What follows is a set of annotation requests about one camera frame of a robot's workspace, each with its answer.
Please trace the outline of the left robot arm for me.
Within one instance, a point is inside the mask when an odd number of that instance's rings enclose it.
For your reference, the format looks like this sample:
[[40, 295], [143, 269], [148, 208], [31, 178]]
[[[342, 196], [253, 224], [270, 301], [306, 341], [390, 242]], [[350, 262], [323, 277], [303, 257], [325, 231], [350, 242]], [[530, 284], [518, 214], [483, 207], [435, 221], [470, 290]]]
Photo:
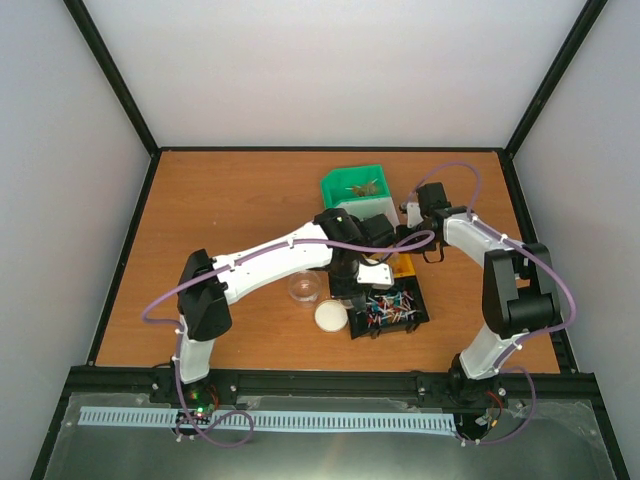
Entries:
[[327, 272], [347, 299], [359, 296], [369, 285], [390, 287], [390, 267], [368, 257], [383, 258], [400, 249], [385, 215], [360, 220], [342, 208], [331, 208], [286, 235], [244, 251], [216, 257], [205, 250], [193, 252], [178, 285], [142, 313], [143, 321], [153, 324], [151, 311], [170, 298], [177, 300], [174, 392], [190, 403], [206, 395], [214, 344], [232, 326], [231, 305], [304, 270]]

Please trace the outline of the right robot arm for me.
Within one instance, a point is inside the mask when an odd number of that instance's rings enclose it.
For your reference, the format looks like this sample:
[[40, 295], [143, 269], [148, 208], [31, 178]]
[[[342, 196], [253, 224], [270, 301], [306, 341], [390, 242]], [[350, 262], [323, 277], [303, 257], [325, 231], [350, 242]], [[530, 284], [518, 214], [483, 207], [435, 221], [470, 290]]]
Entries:
[[446, 392], [464, 406], [484, 397], [506, 360], [525, 339], [560, 322], [556, 282], [548, 270], [549, 250], [497, 232], [466, 206], [454, 207], [442, 183], [427, 183], [400, 207], [407, 223], [402, 238], [419, 231], [435, 234], [421, 253], [453, 247], [483, 270], [481, 309], [484, 325], [471, 344], [452, 360]]

